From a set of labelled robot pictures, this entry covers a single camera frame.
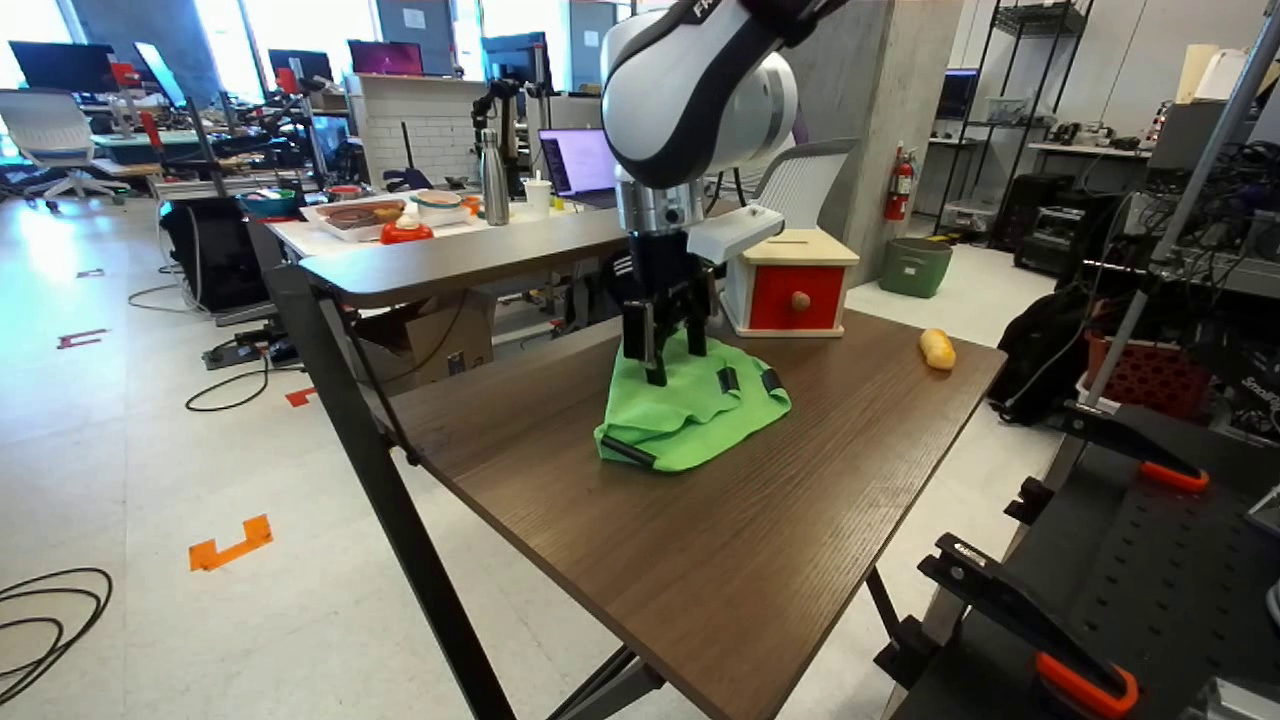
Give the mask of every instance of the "metal rack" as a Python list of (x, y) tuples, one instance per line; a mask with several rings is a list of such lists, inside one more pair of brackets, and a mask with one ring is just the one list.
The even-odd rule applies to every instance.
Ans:
[[(965, 171), (968, 180), (958, 180), (958, 195), (968, 195), (968, 193), (982, 180), (988, 156), (992, 156), (992, 143), (996, 143), (1001, 131), (1014, 131), (1014, 156), (1013, 156), (1013, 164), (1007, 164), (1007, 171), (1002, 171), (1002, 183), (1013, 180), (1014, 164), (1019, 164), (1025, 151), (1029, 151), (1029, 131), (1031, 131), (1031, 128), (1042, 128), (1042, 126), (1034, 126), (1034, 115), (1040, 115), (1040, 100), (1042, 100), (1042, 88), (1047, 88), (1047, 73), (1052, 73), (1055, 56), (1059, 56), (1059, 43), (1073, 40), (1062, 78), (1059, 78), (1059, 85), (1055, 85), (1055, 94), (1052, 94), (1052, 105), (1047, 105), (1042, 111), (1052, 115), (1052, 111), (1059, 109), (1059, 100), (1062, 100), (1062, 94), (1067, 94), (1067, 82), (1073, 82), (1073, 68), (1077, 68), (1080, 35), (1082, 35), (1082, 28), (1089, 28), (1089, 17), (1093, 17), (1093, 3), (1096, 3), (1096, 0), (1080, 0), (1080, 3), (1082, 3), (1082, 10), (1077, 10), (1077, 0), (1059, 0), (1059, 3), (996, 0), (996, 3), (992, 3), (988, 35), (982, 35), (982, 48), (979, 48), (979, 68), (974, 68), (979, 78), (974, 78), (974, 82), (982, 82), (988, 73), (996, 73), (996, 68), (988, 68), (992, 35), (996, 35), (996, 31), (1007, 31), (1007, 35), (1013, 35), (1013, 51), (1007, 51), (1007, 59), (1002, 59), (1002, 68), (1001, 68), (1001, 95), (1002, 95), (1007, 85), (1013, 85), (1013, 68), (1014, 68), (1014, 59), (1019, 59), (1019, 51), (1025, 51), (1025, 40), (1029, 40), (1029, 35), (1052, 35), (1052, 43), (1047, 43), (1047, 51), (1042, 51), (1040, 82), (1034, 82), (1031, 100), (1029, 100), (1029, 122), (1019, 122), (1019, 126), (992, 126), (992, 122), (972, 122), (972, 111), (958, 122), (958, 143), (968, 140), (968, 128), (988, 128), (988, 138), (974, 140), (979, 162), (974, 162), (972, 171)], [(944, 183), (939, 211), (934, 211), (939, 222), (944, 222), (944, 207), (949, 207), (949, 199), (951, 199), (951, 193), (955, 193), (955, 164), (958, 164), (958, 147), (955, 147), (951, 162), (949, 162), (949, 183)]]
[[(1251, 105), (1256, 88), (1264, 85), (1272, 59), (1274, 59), (1274, 48), (1280, 48), (1280, 21), (1274, 21), (1274, 17), (1280, 17), (1280, 0), (1268, 0), (1264, 28), (1258, 28), (1258, 35), (1256, 35), (1256, 43), (1251, 43), (1251, 51), (1249, 51), (1249, 68), (1243, 68), (1243, 78), (1239, 78), (1227, 109), (1219, 111), (1219, 122), (1217, 122), (1217, 128), (1210, 128), (1210, 138), (1208, 138), (1208, 143), (1203, 143), (1203, 151), (1200, 151), (1200, 162), (1194, 162), (1194, 171), (1190, 171), (1182, 195), (1175, 199), (1171, 222), (1162, 225), (1160, 243), (1153, 249), (1153, 267), (1149, 267), (1149, 273), (1153, 273), (1156, 281), (1171, 281), (1167, 260), (1180, 254), (1175, 243), (1180, 243), (1180, 237), (1182, 237), (1182, 227), (1187, 227), (1187, 222), (1190, 222), (1190, 211), (1194, 211), (1194, 205), (1200, 205), (1200, 193), (1203, 193), (1203, 183), (1208, 183), (1219, 151), (1223, 151), (1223, 147), (1231, 143), (1231, 138), (1243, 128), (1249, 105)], [(1120, 366), (1120, 357), (1124, 357), (1124, 344), (1133, 342), (1139, 315), (1149, 311), (1149, 302), (1153, 302), (1153, 293), (1149, 293), (1149, 283), (1139, 283), (1135, 298), (1129, 302), (1129, 311), (1124, 311), (1124, 319), (1120, 319), (1120, 329), (1117, 329), (1117, 342), (1112, 342), (1101, 372), (1096, 372), (1093, 386), (1089, 386), (1082, 408), (1096, 408), (1096, 406), (1101, 406), (1109, 382), (1117, 375), (1117, 366)]]

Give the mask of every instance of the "floor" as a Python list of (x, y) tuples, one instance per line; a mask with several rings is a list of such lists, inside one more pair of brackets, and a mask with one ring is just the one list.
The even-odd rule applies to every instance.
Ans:
[[(74, 563), (117, 575), (95, 634), (0, 715), (469, 715), (326, 416), (285, 401), (306, 375), (270, 375), (234, 413), (185, 413), (216, 382), (201, 351), (227, 332), (192, 311), (180, 289), (158, 289), (172, 283), (162, 254), (148, 199), (64, 218), (0, 205), (0, 588)], [(1007, 315), (1040, 293), (1047, 281), (1014, 273), (1007, 256), (958, 249), (934, 302), (855, 289), (846, 306), (996, 344)], [(66, 332), (95, 336), (58, 351)], [(1007, 546), (1014, 523), (1001, 510), (1025, 478), (1047, 468), (1055, 446), (1052, 434), (974, 413), (883, 551), (881, 568), (905, 612), (924, 612), (933, 595), (917, 560), (939, 532), (988, 551)], [(547, 715), (615, 641), (430, 478), (403, 478), (512, 703), (518, 715)], [(255, 511), (270, 515), (268, 548), (222, 574), (188, 574), (188, 546), (234, 542)], [(0, 671), (42, 645), (37, 634), (0, 634)], [(892, 694), (871, 663), (881, 645), (883, 628), (860, 593), (783, 715), (881, 715)], [(664, 689), (624, 715), (698, 712)]]

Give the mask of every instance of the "office chair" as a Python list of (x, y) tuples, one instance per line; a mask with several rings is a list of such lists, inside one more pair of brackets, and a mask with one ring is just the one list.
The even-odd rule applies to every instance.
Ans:
[(123, 199), (126, 183), (95, 180), (90, 138), (81, 105), (66, 94), (0, 94), (0, 115), (11, 143), (46, 178), (24, 188), (24, 199), (42, 199), (54, 211), (58, 195), (111, 195)]

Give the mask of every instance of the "storage bin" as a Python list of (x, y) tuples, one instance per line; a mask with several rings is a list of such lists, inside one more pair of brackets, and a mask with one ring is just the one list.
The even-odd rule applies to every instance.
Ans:
[(895, 237), (883, 243), (881, 289), (900, 298), (934, 298), (951, 267), (949, 240)]

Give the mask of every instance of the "window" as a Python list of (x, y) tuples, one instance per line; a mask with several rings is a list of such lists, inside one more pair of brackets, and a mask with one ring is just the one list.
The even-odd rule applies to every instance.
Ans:
[(379, 40), (379, 21), (373, 0), (245, 0), (259, 63), (270, 82), (268, 48), (316, 48), (326, 51), (332, 82), (350, 73), (349, 40)]
[(66, 43), (72, 28), (58, 0), (0, 0), (0, 88), (18, 88), (24, 73), (14, 68), (9, 40)]
[(332, 78), (344, 82), (350, 73), (349, 40), (379, 35), (375, 0), (323, 0), (323, 13), (316, 13), (316, 0), (245, 0), (245, 21), (234, 3), (238, 0), (197, 0), (216, 78), (222, 94), (238, 100), (263, 100), (245, 21), (251, 28), (268, 88), (276, 88), (268, 63), (270, 48), (326, 51)]
[(569, 0), (450, 0), (454, 63), (469, 82), (483, 82), (483, 35), (547, 31), (550, 85), (570, 85), (569, 63)]

